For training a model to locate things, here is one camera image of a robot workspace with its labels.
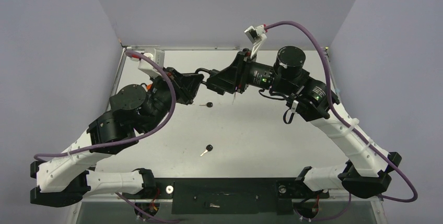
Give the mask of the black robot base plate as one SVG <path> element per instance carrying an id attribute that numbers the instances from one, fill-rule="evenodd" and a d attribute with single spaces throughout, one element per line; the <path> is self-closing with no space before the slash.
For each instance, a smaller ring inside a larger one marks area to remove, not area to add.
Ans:
<path id="1" fill-rule="evenodd" d="M 258 214 L 291 215 L 294 207 L 310 199 L 329 198 L 327 191 L 312 191 L 297 178 L 157 178 L 142 193 L 127 199 L 170 199 L 173 215 Z M 210 202 L 220 208 L 204 208 Z"/>

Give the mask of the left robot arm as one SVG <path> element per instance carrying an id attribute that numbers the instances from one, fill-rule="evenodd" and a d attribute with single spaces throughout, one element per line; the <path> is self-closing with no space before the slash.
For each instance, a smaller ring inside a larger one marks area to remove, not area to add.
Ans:
<path id="1" fill-rule="evenodd" d="M 157 77 L 147 87 L 130 84 L 113 95 L 111 109 L 89 124 L 80 138 L 65 149 L 64 157 L 33 162 L 30 175 L 37 185 L 30 192 L 30 202 L 65 207 L 96 194 L 153 196 L 156 183 L 150 169 L 105 173 L 94 171 L 92 166 L 136 145 L 142 134 L 159 130 L 159 124 L 176 103 L 192 104 L 204 76 L 182 74 L 171 67 L 165 73 L 170 82 Z"/>

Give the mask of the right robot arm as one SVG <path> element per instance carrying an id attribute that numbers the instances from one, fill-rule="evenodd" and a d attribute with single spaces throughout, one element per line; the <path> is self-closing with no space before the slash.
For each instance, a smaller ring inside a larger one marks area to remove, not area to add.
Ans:
<path id="1" fill-rule="evenodd" d="M 250 50 L 239 51 L 230 66 L 210 71 L 207 88 L 220 95 L 243 93 L 249 86 L 268 90 L 286 101 L 285 123 L 300 115 L 324 132 L 348 158 L 338 166 L 305 167 L 294 183 L 295 191 L 308 196 L 323 190 L 346 190 L 360 198 L 384 193 L 391 183 L 393 166 L 400 163 L 401 156 L 374 145 L 363 134 L 338 97 L 303 68 L 304 51 L 285 46 L 278 51 L 273 66 L 255 59 Z"/>

